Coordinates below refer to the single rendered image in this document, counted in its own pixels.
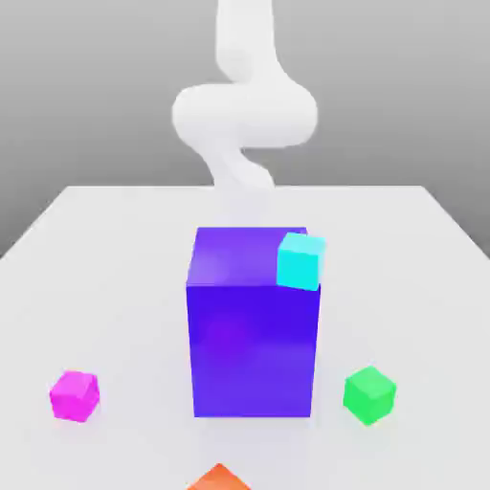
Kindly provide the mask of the small cyan cube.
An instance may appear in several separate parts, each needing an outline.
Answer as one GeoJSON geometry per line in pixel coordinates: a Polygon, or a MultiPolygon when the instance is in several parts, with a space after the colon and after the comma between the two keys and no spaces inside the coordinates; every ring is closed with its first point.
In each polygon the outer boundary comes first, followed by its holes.
{"type": "Polygon", "coordinates": [[[305,291],[320,287],[326,240],[288,232],[278,246],[277,285],[305,291]]]}

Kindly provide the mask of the small green cube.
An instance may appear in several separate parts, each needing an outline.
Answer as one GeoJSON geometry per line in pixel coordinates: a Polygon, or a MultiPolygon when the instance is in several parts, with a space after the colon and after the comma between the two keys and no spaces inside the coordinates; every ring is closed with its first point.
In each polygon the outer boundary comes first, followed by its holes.
{"type": "Polygon", "coordinates": [[[343,405],[369,426],[392,411],[396,390],[376,367],[364,367],[345,379],[343,405]]]}

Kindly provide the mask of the small magenta cube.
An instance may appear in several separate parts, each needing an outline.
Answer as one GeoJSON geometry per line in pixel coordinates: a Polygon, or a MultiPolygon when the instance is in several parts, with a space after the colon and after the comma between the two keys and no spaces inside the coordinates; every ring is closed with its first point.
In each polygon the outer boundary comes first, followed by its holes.
{"type": "Polygon", "coordinates": [[[100,402],[95,374],[66,370],[49,392],[55,418],[84,423],[100,402]]]}

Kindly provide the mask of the small orange cube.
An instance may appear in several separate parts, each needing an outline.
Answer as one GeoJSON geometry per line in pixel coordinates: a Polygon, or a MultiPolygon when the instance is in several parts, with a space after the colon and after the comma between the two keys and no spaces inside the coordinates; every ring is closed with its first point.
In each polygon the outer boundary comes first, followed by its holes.
{"type": "Polygon", "coordinates": [[[187,490],[251,490],[251,487],[222,463],[217,463],[187,490]]]}

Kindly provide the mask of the large purple box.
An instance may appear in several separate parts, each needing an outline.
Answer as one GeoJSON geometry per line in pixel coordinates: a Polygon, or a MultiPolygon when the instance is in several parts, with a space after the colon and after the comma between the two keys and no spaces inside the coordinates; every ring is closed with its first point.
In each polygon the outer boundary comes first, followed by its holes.
{"type": "Polygon", "coordinates": [[[200,227],[186,283],[197,417],[311,413],[321,292],[277,283],[278,248],[304,227],[200,227]]]}

